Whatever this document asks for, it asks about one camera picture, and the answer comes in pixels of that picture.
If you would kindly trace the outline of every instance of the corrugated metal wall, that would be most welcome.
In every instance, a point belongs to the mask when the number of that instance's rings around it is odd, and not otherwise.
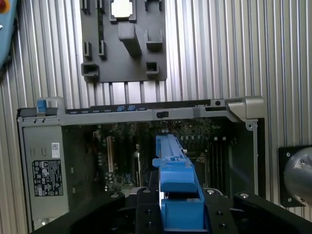
[[[277,148],[312,144],[312,2],[165,3],[168,79],[94,86],[79,70],[79,1],[21,0],[13,62],[0,83],[1,234],[25,233],[16,110],[42,96],[79,108],[261,95],[268,101],[267,197],[279,203]],[[291,211],[312,217],[308,208]]]

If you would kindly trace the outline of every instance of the gray metal bracket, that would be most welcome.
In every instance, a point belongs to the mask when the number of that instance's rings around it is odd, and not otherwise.
[[[265,102],[262,97],[234,97],[225,102],[231,112],[243,122],[265,117]]]

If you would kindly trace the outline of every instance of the circuit board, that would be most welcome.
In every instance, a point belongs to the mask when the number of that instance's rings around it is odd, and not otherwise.
[[[211,184],[212,168],[222,168],[222,156],[214,153],[213,162],[209,154],[214,148],[212,142],[226,139],[221,126],[222,121],[211,118],[97,125],[89,146],[97,158],[96,181],[104,191],[122,191],[126,195],[135,187],[148,186],[150,172],[156,170],[152,166],[156,157],[155,138],[173,134],[187,151],[199,182]]]

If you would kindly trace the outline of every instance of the warning label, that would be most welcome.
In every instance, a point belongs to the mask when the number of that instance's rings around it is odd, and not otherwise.
[[[34,161],[35,196],[62,196],[63,183],[60,160]]]

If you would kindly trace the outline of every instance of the light blue object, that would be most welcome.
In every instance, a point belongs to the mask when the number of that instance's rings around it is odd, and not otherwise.
[[[195,195],[188,199],[161,200],[164,228],[181,231],[206,229],[203,191],[194,165],[183,153],[178,139],[172,134],[156,136],[156,156],[153,166],[159,167],[160,192]]]
[[[7,60],[10,51],[17,0],[9,0],[10,10],[0,13],[0,68]]]
[[[38,100],[37,101],[37,113],[46,113],[47,111],[47,101],[46,100]]]

